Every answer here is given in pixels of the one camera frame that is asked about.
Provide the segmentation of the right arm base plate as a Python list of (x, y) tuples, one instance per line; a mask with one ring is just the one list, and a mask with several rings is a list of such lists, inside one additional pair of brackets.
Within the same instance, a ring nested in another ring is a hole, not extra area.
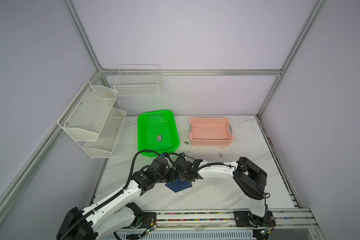
[(263, 217), (253, 215), (250, 211), (235, 211), (234, 219), (237, 227), (273, 228), (276, 225), (273, 213), (269, 210)]

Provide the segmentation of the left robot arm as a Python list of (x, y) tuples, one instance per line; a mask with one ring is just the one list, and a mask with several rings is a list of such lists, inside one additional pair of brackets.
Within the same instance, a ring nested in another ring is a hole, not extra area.
[(167, 154), (158, 155), (141, 170), (129, 173), (124, 186), (114, 193), (82, 210), (71, 209), (57, 233), (57, 240), (100, 240), (111, 232), (129, 227), (141, 215), (141, 209), (133, 203), (156, 184), (173, 182), (177, 176)]

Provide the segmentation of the pink plastic basket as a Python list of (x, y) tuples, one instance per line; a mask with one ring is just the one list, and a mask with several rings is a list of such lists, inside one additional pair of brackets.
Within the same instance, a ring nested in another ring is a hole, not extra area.
[(229, 146), (234, 135), (228, 118), (191, 118), (190, 139), (193, 146)]

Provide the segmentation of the aluminium mounting rail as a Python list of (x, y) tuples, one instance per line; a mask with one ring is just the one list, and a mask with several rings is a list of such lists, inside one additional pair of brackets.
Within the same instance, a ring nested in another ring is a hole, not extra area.
[[(318, 228), (318, 223), (309, 209), (270, 209), (276, 225), (271, 228), (237, 227), (234, 210), (204, 210), (204, 211), (157, 211), (156, 224), (159, 229), (181, 229), (202, 231), (205, 229), (244, 228), (244, 229), (276, 229), (276, 228)], [(137, 230), (124, 227), (118, 230)]]

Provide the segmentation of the dark blue paper napkin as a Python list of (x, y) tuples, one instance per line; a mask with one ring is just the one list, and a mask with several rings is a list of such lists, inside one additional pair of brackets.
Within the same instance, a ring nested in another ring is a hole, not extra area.
[(187, 180), (182, 181), (179, 177), (177, 177), (174, 182), (166, 183), (165, 186), (173, 192), (178, 193), (180, 191), (191, 188), (192, 183)]

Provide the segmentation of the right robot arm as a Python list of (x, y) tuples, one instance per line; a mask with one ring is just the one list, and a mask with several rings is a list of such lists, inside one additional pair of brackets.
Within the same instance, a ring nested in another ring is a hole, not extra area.
[(177, 193), (188, 189), (192, 182), (201, 179), (232, 179), (242, 192), (250, 199), (250, 218), (264, 220), (267, 213), (265, 187), (267, 173), (246, 157), (240, 157), (236, 162), (207, 162), (194, 159), (190, 162), (187, 156), (178, 155), (171, 161), (173, 176), (166, 187)]

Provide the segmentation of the white mesh shelf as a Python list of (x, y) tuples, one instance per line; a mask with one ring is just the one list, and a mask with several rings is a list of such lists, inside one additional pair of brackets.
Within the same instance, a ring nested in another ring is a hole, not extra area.
[(86, 142), (84, 144), (84, 151), (92, 159), (106, 159), (112, 155), (126, 115), (127, 112), (117, 108), (112, 108), (110, 110), (97, 141)]
[(58, 126), (76, 142), (97, 141), (117, 95), (114, 89), (89, 85), (73, 110), (59, 118)]

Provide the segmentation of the green plastic basket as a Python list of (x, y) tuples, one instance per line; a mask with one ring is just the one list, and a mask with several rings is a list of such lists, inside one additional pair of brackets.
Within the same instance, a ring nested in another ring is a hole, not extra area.
[[(169, 110), (144, 113), (138, 117), (138, 150), (152, 150), (159, 154), (171, 153), (180, 146), (174, 113)], [(158, 142), (158, 135), (163, 140)]]

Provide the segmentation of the white mesh lower shelf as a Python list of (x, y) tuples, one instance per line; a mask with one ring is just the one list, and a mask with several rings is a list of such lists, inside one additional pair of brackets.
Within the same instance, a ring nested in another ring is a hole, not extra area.
[(92, 159), (106, 159), (112, 155), (126, 115), (127, 112), (117, 108), (112, 108), (110, 110), (97, 141), (86, 142), (84, 144), (84, 151)]

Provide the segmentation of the white mesh upper shelf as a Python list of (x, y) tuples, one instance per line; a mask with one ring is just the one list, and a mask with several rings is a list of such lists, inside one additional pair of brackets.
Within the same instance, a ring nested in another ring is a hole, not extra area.
[(76, 142), (97, 141), (117, 95), (114, 89), (89, 85), (73, 110), (59, 118), (58, 126)]

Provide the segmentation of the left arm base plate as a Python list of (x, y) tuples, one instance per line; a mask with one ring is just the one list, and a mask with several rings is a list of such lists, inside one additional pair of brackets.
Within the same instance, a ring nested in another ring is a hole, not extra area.
[(131, 228), (134, 229), (147, 229), (156, 224), (157, 213), (155, 212), (144, 212), (135, 217)]

